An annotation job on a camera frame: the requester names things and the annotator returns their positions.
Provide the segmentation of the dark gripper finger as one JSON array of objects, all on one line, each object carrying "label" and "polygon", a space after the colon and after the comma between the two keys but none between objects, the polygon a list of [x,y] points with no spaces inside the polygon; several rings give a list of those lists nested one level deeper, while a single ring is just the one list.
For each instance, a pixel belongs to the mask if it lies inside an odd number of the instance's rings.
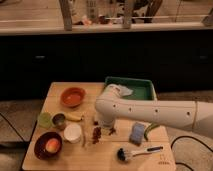
[{"label": "dark gripper finger", "polygon": [[110,130],[109,130],[109,136],[110,135],[112,135],[112,134],[116,134],[116,129],[115,128],[111,128]]}]

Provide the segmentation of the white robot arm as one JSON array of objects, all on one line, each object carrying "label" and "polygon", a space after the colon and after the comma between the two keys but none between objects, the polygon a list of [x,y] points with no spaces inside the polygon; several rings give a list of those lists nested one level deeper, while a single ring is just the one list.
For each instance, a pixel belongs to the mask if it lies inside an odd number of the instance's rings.
[{"label": "white robot arm", "polygon": [[101,127],[112,128],[117,118],[156,123],[213,139],[213,103],[199,101],[129,100],[122,89],[108,85],[95,101]]}]

